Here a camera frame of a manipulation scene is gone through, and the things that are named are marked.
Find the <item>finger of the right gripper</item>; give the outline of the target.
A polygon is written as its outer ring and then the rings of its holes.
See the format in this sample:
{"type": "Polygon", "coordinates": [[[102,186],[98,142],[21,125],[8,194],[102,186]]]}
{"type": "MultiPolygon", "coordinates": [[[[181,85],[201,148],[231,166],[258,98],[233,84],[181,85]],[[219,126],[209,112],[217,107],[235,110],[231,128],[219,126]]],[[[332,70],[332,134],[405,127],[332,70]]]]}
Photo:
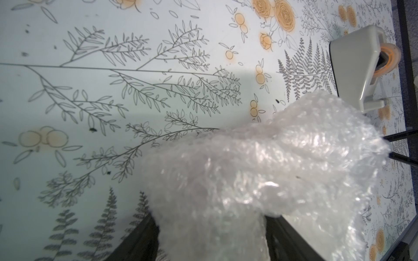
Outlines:
{"type": "Polygon", "coordinates": [[[416,161],[416,160],[414,160],[410,157],[404,156],[402,154],[399,154],[399,153],[396,153],[396,152],[391,152],[391,153],[389,153],[389,158],[393,159],[395,161],[401,162],[401,163],[408,164],[412,167],[418,168],[418,161],[416,161]]]}
{"type": "Polygon", "coordinates": [[[403,140],[403,139],[408,139],[408,138],[412,138],[414,136],[418,135],[418,130],[417,129],[411,129],[411,130],[406,130],[404,132],[399,132],[399,133],[395,133],[389,136],[384,136],[383,139],[389,141],[389,142],[394,142],[394,141],[398,141],[398,140],[403,140]]]}

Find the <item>clear bubble wrap sheet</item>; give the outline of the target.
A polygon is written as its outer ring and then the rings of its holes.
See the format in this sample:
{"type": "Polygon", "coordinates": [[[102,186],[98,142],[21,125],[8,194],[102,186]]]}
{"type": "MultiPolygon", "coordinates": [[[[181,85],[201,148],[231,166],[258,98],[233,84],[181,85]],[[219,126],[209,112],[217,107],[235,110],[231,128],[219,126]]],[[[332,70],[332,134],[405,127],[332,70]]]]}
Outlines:
{"type": "Polygon", "coordinates": [[[315,91],[267,122],[150,150],[140,183],[173,261],[267,261],[280,216],[324,259],[362,261],[360,214],[389,152],[368,117],[315,91]]]}

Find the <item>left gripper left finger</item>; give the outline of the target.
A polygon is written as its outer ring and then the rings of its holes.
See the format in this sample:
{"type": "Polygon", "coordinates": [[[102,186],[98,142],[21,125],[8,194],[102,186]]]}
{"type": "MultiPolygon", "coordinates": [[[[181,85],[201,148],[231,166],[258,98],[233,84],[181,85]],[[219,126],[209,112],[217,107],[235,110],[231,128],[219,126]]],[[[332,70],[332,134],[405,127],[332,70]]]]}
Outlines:
{"type": "Polygon", "coordinates": [[[154,218],[148,214],[105,261],[155,261],[159,233],[154,218]]]}

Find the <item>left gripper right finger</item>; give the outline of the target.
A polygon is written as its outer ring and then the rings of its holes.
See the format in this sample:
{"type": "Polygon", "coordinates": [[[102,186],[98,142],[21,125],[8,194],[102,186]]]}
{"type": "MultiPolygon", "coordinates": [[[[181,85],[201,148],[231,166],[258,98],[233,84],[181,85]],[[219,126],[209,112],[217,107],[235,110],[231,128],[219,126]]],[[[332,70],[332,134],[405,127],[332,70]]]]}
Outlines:
{"type": "Polygon", "coordinates": [[[284,217],[265,218],[271,261],[324,261],[284,217]]]}

